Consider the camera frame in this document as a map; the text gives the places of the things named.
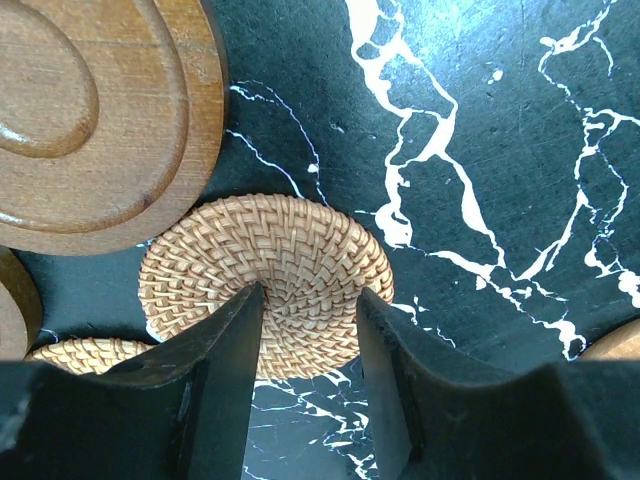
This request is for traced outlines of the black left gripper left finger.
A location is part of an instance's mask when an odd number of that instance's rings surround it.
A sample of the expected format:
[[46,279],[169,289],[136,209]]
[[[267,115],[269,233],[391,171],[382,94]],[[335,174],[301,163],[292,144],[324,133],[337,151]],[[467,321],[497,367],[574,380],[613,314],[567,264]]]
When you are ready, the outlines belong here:
[[264,292],[243,288],[207,319],[106,373],[1,365],[5,479],[238,479]]

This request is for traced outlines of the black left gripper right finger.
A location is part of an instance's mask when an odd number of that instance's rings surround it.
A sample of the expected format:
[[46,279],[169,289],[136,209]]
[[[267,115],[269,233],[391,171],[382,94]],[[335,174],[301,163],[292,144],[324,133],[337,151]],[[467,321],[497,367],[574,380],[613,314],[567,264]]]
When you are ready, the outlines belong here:
[[381,478],[638,477],[637,362],[515,374],[445,345],[370,289],[356,319]]

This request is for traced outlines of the woven rattan coaster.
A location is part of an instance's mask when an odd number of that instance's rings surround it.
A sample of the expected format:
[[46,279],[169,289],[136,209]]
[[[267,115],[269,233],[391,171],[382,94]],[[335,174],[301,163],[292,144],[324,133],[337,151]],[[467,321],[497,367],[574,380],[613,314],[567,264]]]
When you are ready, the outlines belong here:
[[118,338],[68,339],[44,345],[26,361],[44,361],[74,374],[103,374],[115,365],[153,349],[153,345]]
[[269,380],[344,366],[359,353],[360,293],[394,299],[390,261],[369,231],[331,207],[282,194],[193,209],[148,247],[138,297],[149,334],[166,341],[252,284],[265,295],[257,375]]

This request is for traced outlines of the brown ridged wooden saucer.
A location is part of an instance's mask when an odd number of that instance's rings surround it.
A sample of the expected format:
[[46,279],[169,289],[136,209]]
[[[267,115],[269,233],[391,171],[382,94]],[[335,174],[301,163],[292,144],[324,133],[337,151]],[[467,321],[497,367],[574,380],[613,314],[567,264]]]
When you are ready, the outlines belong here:
[[23,360],[36,342],[43,309],[36,286],[19,259],[1,247],[1,360]]

